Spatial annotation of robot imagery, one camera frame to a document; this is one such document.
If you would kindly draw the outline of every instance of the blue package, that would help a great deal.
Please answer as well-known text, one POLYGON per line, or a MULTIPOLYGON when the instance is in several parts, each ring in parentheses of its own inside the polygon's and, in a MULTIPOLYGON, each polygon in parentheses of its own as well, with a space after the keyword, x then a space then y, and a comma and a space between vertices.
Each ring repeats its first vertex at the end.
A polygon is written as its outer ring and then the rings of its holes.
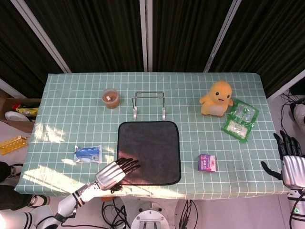
POLYGON ((102 146, 92 146, 79 149, 74 147, 74 162, 102 163, 102 146))

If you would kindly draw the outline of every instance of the black curtain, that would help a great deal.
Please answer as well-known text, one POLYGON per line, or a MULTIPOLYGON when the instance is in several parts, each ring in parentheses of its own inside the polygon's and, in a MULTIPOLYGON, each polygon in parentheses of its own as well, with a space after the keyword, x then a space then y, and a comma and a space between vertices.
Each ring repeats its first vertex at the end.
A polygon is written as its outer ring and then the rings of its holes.
POLYGON ((153 71, 202 72, 231 0, 154 0, 153 71))
POLYGON ((48 73, 62 73, 9 0, 0 3, 0 78, 28 98, 41 98, 48 73))
POLYGON ((143 71, 138 0, 26 0, 72 72, 143 71))
POLYGON ((210 72, 252 72, 266 96, 305 69, 305 1, 242 1, 210 72))

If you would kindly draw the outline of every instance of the plastic cup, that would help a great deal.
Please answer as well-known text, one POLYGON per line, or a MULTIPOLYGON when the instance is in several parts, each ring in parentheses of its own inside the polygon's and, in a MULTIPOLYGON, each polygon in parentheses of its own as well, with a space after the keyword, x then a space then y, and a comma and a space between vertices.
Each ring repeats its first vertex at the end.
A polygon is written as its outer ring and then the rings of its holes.
POLYGON ((102 92, 102 101, 106 107, 116 108, 120 104, 119 93, 114 88, 107 88, 102 92))

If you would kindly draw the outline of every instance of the robotic arm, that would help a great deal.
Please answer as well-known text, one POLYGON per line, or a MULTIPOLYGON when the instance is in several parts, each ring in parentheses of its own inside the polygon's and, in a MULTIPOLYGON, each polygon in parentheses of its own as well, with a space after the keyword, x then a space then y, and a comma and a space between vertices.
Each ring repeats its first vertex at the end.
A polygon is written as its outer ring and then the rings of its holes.
POLYGON ((41 206, 32 212, 1 212, 0 229, 56 229, 68 218, 74 218, 76 209, 94 197, 103 195, 103 191, 120 190, 118 183, 130 172, 140 167, 138 160, 120 158, 111 162, 95 176, 95 181, 73 192, 58 204, 54 216, 49 206, 41 206))
POLYGON ((290 229, 305 228, 305 156, 302 155, 298 141, 280 131, 283 139, 274 134, 278 144, 278 151, 282 161, 282 173, 272 171, 262 161, 263 169, 271 176, 282 180, 283 184, 290 189, 287 194, 291 208, 289 227, 290 229))

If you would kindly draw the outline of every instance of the table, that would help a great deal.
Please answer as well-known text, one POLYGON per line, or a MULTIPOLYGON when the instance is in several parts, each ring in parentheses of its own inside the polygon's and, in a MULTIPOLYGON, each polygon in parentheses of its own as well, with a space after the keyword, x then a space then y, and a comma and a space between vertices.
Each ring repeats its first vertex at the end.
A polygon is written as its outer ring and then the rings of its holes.
MULTIPOLYGON (((164 91, 166 120, 180 134, 182 178, 170 186, 124 186, 113 195, 217 199, 286 192, 281 181, 266 174, 265 161, 280 170, 274 126, 260 76, 254 73, 72 73, 49 74, 26 160, 16 190, 67 196, 116 158, 117 131, 133 121, 135 91, 164 91), (212 84, 226 80, 239 98, 260 110, 246 144, 221 131, 226 117, 203 116, 199 98, 212 84), (101 101, 105 88, 121 95, 116 109, 101 101), (103 163, 72 161, 74 145, 102 144, 103 163), (198 155, 216 155, 217 172, 198 172, 198 155)), ((138 100, 137 121, 162 120, 162 100, 138 100)))

